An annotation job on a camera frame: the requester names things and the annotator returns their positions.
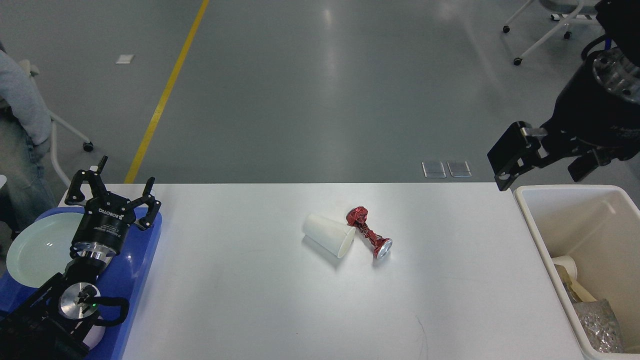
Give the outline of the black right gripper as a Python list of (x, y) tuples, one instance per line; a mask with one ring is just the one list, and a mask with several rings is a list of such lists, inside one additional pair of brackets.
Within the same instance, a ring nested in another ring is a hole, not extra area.
[(593, 64), (583, 63), (558, 96), (553, 114), (541, 127), (525, 121), (512, 123), (487, 153), (499, 191), (534, 168), (547, 167), (567, 157), (582, 144), (592, 148), (567, 167), (576, 183), (613, 157), (639, 152), (639, 105), (613, 95), (599, 84)]

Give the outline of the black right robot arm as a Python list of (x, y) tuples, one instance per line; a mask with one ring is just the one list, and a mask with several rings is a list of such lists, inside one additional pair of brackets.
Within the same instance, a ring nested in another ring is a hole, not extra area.
[(515, 121), (487, 153), (499, 191), (563, 158), (573, 158), (567, 170), (581, 182), (639, 153), (639, 2), (601, 0), (594, 9), (604, 33), (583, 48), (551, 117), (539, 127)]

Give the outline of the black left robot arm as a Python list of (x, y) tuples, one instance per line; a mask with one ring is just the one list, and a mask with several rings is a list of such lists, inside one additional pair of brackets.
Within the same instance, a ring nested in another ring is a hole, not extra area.
[(3, 360), (82, 360), (90, 352), (85, 338), (96, 327), (123, 324), (130, 301), (105, 296), (99, 277), (121, 254), (131, 226), (152, 228), (162, 203), (153, 195), (150, 177), (135, 199), (109, 191), (101, 177), (107, 156), (94, 170), (78, 170), (64, 198), (83, 214), (71, 239), (64, 272), (46, 280), (23, 303), (1, 319)]

